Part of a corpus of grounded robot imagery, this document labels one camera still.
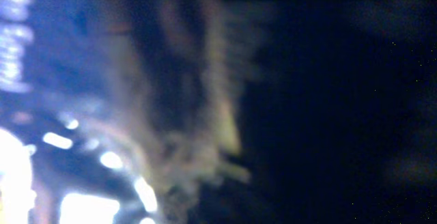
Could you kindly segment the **spaghetti pack with orange ends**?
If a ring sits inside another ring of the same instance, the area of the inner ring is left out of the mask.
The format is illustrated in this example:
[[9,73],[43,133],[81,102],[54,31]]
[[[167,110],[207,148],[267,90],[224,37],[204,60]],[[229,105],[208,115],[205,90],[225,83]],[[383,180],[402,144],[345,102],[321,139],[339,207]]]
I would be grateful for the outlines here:
[[242,150],[244,87],[261,74],[272,4],[253,0],[105,0],[110,30],[130,35],[117,59],[125,93],[102,130],[132,154],[168,223],[186,223],[202,186],[250,173]]

